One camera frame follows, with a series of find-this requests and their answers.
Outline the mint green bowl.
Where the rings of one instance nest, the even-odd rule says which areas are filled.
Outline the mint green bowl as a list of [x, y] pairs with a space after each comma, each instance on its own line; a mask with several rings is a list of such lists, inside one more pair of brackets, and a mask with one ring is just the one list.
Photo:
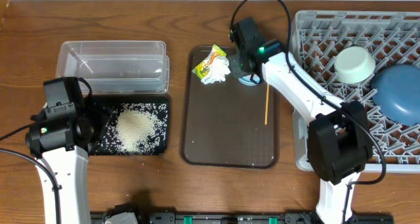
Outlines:
[[359, 83], [372, 75], [375, 59], [368, 50], [353, 46], [342, 50], [334, 63], [337, 80], [341, 83]]

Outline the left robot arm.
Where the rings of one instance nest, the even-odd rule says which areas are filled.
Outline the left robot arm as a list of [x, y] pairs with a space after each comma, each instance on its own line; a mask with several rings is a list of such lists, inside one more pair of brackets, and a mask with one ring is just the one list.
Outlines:
[[107, 111], [83, 96], [83, 78], [62, 77], [43, 84], [46, 103], [33, 115], [26, 144], [41, 180], [46, 223], [90, 223], [87, 191], [89, 153]]

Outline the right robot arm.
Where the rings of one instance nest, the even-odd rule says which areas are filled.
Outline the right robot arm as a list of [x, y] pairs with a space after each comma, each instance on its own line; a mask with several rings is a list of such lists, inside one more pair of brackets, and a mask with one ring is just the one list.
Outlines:
[[263, 37], [234, 42], [234, 74], [258, 75], [279, 91], [300, 114], [304, 137], [295, 141], [295, 161], [320, 178], [316, 213], [323, 223], [346, 223], [352, 217], [353, 188], [373, 156], [364, 106], [332, 95], [306, 73], [278, 40]]

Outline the dark blue plate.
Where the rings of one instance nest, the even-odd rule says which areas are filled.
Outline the dark blue plate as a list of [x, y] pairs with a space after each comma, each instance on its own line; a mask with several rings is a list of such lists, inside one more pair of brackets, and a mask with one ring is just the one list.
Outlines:
[[377, 90], [374, 103], [387, 118], [406, 126], [419, 124], [419, 67], [391, 66], [373, 78], [371, 88]]

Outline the white rice pile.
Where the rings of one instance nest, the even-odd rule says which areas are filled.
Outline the white rice pile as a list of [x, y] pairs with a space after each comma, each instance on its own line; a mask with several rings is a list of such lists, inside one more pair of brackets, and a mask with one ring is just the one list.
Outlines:
[[104, 126], [96, 155], [161, 155], [167, 148], [166, 102], [122, 103]]

